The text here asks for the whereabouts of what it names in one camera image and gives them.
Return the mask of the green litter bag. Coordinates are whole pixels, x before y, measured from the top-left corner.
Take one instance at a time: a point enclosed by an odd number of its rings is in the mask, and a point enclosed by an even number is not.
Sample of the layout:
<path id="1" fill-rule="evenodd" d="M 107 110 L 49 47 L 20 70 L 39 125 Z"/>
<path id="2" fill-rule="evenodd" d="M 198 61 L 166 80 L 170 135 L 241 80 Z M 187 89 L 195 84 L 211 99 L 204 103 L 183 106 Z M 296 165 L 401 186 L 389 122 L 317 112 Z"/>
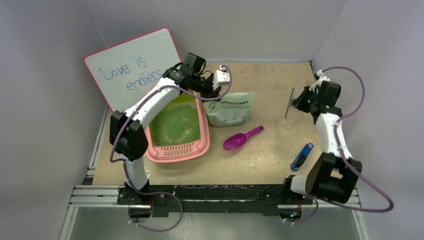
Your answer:
<path id="1" fill-rule="evenodd" d="M 219 101 L 203 103 L 207 120 L 213 127 L 226 128 L 246 124 L 252 117 L 255 92 L 227 93 Z"/>

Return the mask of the pink green litter box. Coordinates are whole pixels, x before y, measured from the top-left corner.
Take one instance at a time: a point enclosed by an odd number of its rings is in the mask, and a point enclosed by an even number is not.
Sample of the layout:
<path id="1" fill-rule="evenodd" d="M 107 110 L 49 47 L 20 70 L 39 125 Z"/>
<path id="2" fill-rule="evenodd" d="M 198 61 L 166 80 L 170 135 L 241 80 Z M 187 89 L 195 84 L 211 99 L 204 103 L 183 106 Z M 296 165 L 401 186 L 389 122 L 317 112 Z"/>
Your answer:
<path id="1" fill-rule="evenodd" d="M 190 143 L 184 143 L 179 145 L 171 146 L 154 146 L 151 139 L 150 126 L 146 129 L 145 133 L 149 141 L 149 147 L 146 151 L 146 156 L 155 163 L 176 163 L 190 159 L 197 158 L 209 149 L 210 146 L 210 134 L 207 115 L 205 108 L 201 100 L 196 99 L 186 93 L 183 93 L 176 99 L 172 100 L 166 107 L 183 103 L 183 102 L 195 102 L 198 119 L 200 126 L 200 139 L 192 141 Z"/>

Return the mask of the purple plastic scoop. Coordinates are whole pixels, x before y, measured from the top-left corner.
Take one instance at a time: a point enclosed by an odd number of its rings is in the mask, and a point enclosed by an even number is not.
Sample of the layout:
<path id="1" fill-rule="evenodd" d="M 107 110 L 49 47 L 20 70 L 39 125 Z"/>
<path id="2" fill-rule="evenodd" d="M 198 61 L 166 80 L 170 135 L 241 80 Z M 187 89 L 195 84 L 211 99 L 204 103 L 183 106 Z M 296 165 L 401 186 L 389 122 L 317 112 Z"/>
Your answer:
<path id="1" fill-rule="evenodd" d="M 226 151 L 233 151 L 243 146 L 250 137 L 262 132 L 263 130 L 264 130 L 264 126 L 260 125 L 246 133 L 237 133 L 229 137 L 228 139 L 226 139 L 222 147 Z"/>

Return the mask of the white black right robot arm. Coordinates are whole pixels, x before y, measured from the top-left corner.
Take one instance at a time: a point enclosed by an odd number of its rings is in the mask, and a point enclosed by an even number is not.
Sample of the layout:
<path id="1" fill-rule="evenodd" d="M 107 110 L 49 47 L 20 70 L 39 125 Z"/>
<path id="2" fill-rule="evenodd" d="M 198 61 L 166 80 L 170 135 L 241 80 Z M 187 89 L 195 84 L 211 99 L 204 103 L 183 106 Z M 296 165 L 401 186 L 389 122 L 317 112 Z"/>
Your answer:
<path id="1" fill-rule="evenodd" d="M 291 109 L 309 113 L 320 135 L 322 153 L 306 177 L 291 175 L 290 184 L 281 189 L 280 196 L 288 204 L 300 195 L 310 195 L 332 202 L 346 203 L 358 181 L 354 171 L 362 171 L 362 163 L 349 152 L 342 131 L 342 111 L 336 107 L 341 86 L 330 80 L 317 80 L 305 86 L 299 97 L 293 89 L 285 117 Z"/>

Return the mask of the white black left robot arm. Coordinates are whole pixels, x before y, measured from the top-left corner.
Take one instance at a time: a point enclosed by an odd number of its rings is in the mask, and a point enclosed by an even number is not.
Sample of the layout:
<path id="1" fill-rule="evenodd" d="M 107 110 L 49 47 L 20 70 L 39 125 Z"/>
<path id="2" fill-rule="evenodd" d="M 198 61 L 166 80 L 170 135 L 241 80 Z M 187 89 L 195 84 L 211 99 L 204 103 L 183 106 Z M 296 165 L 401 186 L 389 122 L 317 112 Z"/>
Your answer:
<path id="1" fill-rule="evenodd" d="M 125 183 L 130 186 L 129 197 L 138 205 L 146 203 L 149 182 L 146 175 L 138 176 L 136 168 L 143 163 L 149 141 L 145 130 L 158 113 L 172 100 L 186 93 L 202 101 L 221 98 L 219 84 L 213 76 L 203 77 L 206 60 L 188 53 L 183 62 L 168 68 L 161 79 L 138 103 L 121 112 L 116 110 L 110 117 L 109 142 L 112 151 L 110 162 L 123 164 Z"/>

